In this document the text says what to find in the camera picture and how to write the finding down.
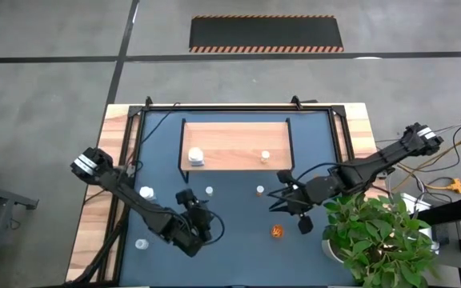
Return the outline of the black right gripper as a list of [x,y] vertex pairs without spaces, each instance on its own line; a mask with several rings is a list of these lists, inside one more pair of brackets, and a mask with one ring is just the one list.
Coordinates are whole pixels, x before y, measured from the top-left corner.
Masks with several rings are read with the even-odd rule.
[[287,212],[291,216],[298,215],[300,233],[310,233],[314,225],[307,212],[313,206],[320,206],[327,199],[327,176],[315,177],[306,183],[296,180],[289,170],[280,170],[277,176],[281,183],[287,184],[287,187],[267,194],[269,197],[279,198],[269,207],[269,211]]

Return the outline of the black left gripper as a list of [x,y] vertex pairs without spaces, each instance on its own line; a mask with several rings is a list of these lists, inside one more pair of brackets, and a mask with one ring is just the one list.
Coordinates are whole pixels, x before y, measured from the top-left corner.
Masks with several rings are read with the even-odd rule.
[[209,242],[212,239],[210,223],[214,216],[208,210],[206,201],[199,200],[192,189],[182,190],[175,197],[177,203],[185,208],[181,215],[190,225],[190,229],[194,230],[203,242]]

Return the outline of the white bottle with barcode label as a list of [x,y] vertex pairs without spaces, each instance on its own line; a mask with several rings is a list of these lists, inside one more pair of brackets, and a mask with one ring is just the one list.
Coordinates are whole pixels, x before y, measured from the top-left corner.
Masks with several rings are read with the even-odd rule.
[[154,192],[154,189],[149,187],[149,186],[143,186],[140,188],[140,191],[139,191],[139,194],[142,198],[145,198],[146,200],[148,201],[155,201],[156,200],[156,196],[155,196],[155,192]]

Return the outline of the white Trader Joe's melatonin bottle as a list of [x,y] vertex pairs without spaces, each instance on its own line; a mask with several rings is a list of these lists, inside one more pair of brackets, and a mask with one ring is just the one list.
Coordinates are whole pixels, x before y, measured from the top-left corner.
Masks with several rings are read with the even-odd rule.
[[204,165],[204,153],[199,147],[191,147],[188,150],[188,161],[191,166]]

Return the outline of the green potted plant white pot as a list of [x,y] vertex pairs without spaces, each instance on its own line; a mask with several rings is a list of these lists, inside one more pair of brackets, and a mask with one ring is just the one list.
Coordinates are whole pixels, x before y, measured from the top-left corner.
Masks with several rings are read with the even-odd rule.
[[328,225],[323,239],[362,288],[428,288],[433,270],[430,226],[399,197],[338,196],[323,204]]

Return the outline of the white power adapter box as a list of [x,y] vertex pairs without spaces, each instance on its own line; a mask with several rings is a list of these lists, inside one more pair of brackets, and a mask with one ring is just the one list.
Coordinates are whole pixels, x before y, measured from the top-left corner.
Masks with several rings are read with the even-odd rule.
[[417,197],[411,196],[409,194],[401,193],[400,194],[402,200],[405,202],[407,211],[410,213],[414,213],[416,210],[429,210],[431,208],[431,204],[423,201],[418,200]]

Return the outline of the black floor mat hazard stripes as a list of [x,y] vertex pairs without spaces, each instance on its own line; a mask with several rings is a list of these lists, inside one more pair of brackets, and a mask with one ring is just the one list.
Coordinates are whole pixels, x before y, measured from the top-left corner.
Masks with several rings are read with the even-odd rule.
[[189,51],[204,54],[342,53],[335,16],[228,14],[191,19]]

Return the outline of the wooden shelf with black frame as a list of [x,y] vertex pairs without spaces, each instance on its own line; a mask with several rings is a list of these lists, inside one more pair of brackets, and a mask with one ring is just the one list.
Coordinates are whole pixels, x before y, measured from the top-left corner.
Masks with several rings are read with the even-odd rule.
[[[188,150],[199,147],[203,166],[191,166]],[[270,159],[261,162],[261,152]],[[283,122],[188,122],[182,120],[178,170],[185,183],[191,172],[277,171],[295,168],[291,120]]]

